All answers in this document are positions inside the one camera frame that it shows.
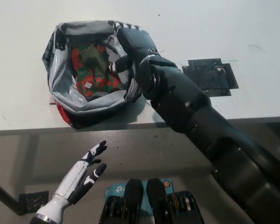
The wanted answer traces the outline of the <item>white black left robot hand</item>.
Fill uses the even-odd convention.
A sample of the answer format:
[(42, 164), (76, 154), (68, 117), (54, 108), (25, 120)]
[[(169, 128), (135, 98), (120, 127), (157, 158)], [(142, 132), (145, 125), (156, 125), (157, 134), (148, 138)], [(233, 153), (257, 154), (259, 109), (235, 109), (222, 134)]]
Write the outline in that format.
[(76, 204), (103, 174), (107, 165), (95, 157), (107, 149), (106, 141), (91, 148), (62, 179), (52, 199), (31, 219), (31, 224), (61, 224), (66, 208)]

